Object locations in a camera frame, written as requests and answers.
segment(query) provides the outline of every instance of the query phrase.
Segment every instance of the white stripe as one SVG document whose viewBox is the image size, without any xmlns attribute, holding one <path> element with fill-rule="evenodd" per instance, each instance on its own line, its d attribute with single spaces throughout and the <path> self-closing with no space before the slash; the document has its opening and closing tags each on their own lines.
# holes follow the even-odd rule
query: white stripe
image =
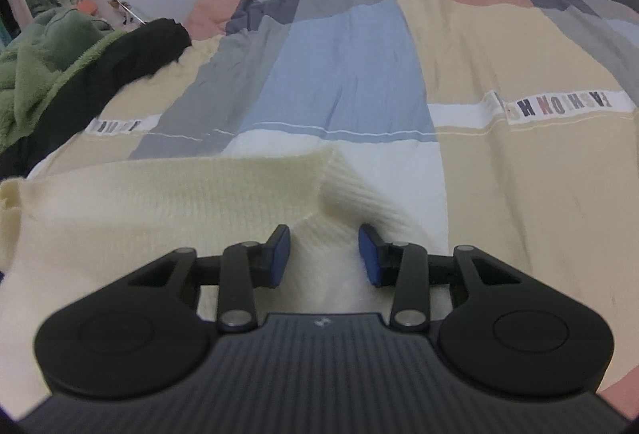
<svg viewBox="0 0 639 434">
<path fill-rule="evenodd" d="M 224 135 L 231 135 L 231 137 L 235 136 L 235 133 L 231 133 L 230 131 L 222 131 L 222 130 L 219 130 L 218 128 L 213 128 L 211 131 L 215 131 L 217 133 L 222 133 Z"/>
<path fill-rule="evenodd" d="M 450 126 L 469 129 L 484 129 L 499 118 L 506 119 L 511 125 L 518 125 L 598 112 L 632 113 L 635 108 L 635 103 L 625 91 L 601 89 L 540 93 L 508 102 L 490 91 L 476 104 L 428 105 L 436 128 Z"/>
<path fill-rule="evenodd" d="M 324 131 L 327 134 L 333 134 L 333 133 L 346 133 L 348 135 L 357 135 L 359 137 L 392 137 L 393 135 L 401 135 L 401 134 L 406 134 L 406 133 L 412 133 L 412 134 L 417 134 L 417 135 L 422 135 L 424 137 L 426 136 L 431 136 L 431 135 L 435 135 L 435 133 L 424 133 L 421 131 L 417 131 L 417 130 L 406 130 L 406 131 L 394 131 L 391 133 L 358 133 L 355 131 L 349 131 L 349 130 L 327 130 L 321 126 L 311 126 L 311 125 L 299 125 L 299 124 L 289 124 L 287 122 L 254 122 L 253 124 L 251 124 L 251 126 L 260 126 L 260 125 L 280 125 L 280 126 L 287 126 L 290 128 L 300 128 L 300 129 L 314 129 L 314 130 L 320 130 L 320 131 Z"/>
<path fill-rule="evenodd" d="M 167 135 L 166 133 L 156 133 L 153 131 L 149 131 L 147 135 L 158 135 L 160 137 L 167 137 L 168 139 L 187 139 L 194 140 L 196 142 L 203 142 L 204 139 L 196 139 L 194 137 L 187 137 L 186 135 Z"/>
</svg>

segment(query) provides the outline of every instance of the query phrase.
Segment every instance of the teal garment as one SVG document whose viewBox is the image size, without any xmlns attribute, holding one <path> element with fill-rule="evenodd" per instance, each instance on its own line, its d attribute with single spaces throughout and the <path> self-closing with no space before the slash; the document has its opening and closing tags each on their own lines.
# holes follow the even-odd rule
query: teal garment
<svg viewBox="0 0 639 434">
<path fill-rule="evenodd" d="M 53 9 L 0 53 L 0 151 L 33 131 L 57 79 L 112 32 L 76 9 Z"/>
</svg>

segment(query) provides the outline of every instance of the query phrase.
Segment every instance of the cream knit sweater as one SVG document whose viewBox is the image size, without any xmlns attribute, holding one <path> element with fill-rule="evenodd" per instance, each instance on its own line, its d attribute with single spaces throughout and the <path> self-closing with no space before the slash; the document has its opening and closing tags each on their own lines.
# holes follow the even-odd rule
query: cream knit sweater
<svg viewBox="0 0 639 434">
<path fill-rule="evenodd" d="M 0 404 L 14 417 L 48 394 L 33 356 L 42 321 L 66 304 L 177 247 L 201 256 L 292 228 L 292 254 L 269 311 L 388 313 L 371 287 L 357 230 L 424 244 L 390 202 L 333 150 L 298 157 L 169 159 L 107 164 L 0 185 Z M 212 318 L 215 292 L 200 315 Z"/>
</svg>

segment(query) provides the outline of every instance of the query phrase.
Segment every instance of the bed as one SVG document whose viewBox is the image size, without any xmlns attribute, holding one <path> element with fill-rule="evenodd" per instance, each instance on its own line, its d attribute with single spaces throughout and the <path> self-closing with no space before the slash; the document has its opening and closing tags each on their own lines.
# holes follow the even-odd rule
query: bed
<svg viewBox="0 0 639 434">
<path fill-rule="evenodd" d="M 473 244 L 600 313 L 615 336 L 601 388 L 628 375 L 612 400 L 639 414 L 637 13 L 608 0 L 197 0 L 185 26 L 181 59 L 122 89 L 31 182 L 332 148 L 430 253 Z M 312 280 L 342 291 L 325 311 L 385 311 L 355 283 L 341 297 L 356 272 Z"/>
</svg>

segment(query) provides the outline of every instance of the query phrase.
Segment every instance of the metal rivet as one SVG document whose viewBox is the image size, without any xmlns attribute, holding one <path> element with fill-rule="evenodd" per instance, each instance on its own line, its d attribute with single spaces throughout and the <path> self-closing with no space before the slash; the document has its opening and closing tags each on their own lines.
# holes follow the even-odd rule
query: metal rivet
<svg viewBox="0 0 639 434">
<path fill-rule="evenodd" d="M 403 309 L 395 313 L 395 322 L 402 326 L 421 326 L 426 322 L 426 315 L 416 309 Z"/>
<path fill-rule="evenodd" d="M 253 319 L 248 311 L 242 309 L 232 309 L 222 313 L 220 320 L 229 328 L 239 328 L 247 325 Z"/>
</svg>

